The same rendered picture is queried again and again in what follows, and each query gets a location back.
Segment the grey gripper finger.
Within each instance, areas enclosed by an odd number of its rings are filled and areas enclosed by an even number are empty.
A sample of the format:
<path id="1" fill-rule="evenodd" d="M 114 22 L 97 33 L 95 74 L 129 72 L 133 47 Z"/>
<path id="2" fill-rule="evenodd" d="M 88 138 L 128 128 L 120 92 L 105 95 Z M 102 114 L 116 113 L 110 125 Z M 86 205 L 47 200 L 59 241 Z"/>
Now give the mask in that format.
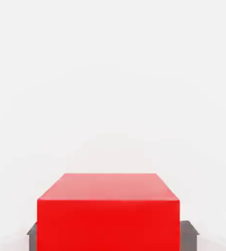
<path id="1" fill-rule="evenodd" d="M 180 221 L 180 251 L 213 251 L 213 242 L 190 221 Z"/>

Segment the small red cube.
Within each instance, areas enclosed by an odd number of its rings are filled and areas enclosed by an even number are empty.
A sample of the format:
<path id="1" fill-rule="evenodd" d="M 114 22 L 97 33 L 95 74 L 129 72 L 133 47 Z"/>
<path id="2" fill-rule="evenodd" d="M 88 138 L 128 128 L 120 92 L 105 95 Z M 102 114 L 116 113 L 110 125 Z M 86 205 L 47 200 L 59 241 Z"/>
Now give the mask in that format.
<path id="1" fill-rule="evenodd" d="M 37 251 L 180 251 L 180 201 L 156 174 L 64 174 L 37 201 Z"/>

